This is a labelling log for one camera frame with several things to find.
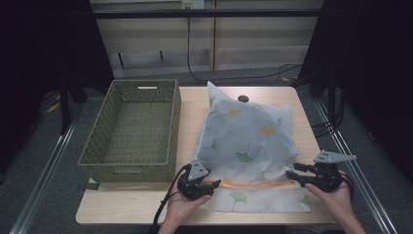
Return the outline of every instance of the basket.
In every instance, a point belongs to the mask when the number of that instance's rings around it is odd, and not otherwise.
[[[96,182],[171,182],[180,105],[177,80],[113,81],[78,166]]]

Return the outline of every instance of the person's left hand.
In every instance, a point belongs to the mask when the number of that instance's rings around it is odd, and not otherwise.
[[[168,200],[167,217],[161,226],[160,234],[174,233],[176,228],[185,223],[198,206],[204,204],[211,198],[210,195],[204,195],[195,201],[188,200],[179,193],[176,183],[170,194],[174,195]]]

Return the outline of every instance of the light wood tabletop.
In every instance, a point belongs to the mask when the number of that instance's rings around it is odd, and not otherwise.
[[[298,148],[296,161],[313,164],[319,146],[300,99],[289,87],[219,87],[231,98],[248,96],[250,101],[288,104],[292,108],[293,139]],[[180,87],[181,114],[178,133],[176,171],[191,161],[209,112],[207,87]],[[86,190],[76,220],[82,224],[152,224],[169,183],[101,183],[97,190]],[[335,222],[324,204],[308,194],[309,213],[222,213],[197,209],[187,225],[312,224]],[[165,218],[166,209],[159,221]]]

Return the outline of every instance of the white patterned fabric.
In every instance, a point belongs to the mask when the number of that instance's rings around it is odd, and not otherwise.
[[[285,176],[297,155],[291,107],[240,102],[207,84],[210,111],[195,158],[221,179],[203,209],[221,212],[309,212],[304,191]]]

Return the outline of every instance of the electrical outlet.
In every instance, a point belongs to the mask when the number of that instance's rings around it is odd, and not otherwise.
[[[193,0],[192,1],[192,8],[191,9],[204,9],[205,8],[205,2],[204,0]]]
[[[186,9],[193,9],[193,4],[192,4],[192,0],[181,0],[182,2],[182,9],[186,10]]]

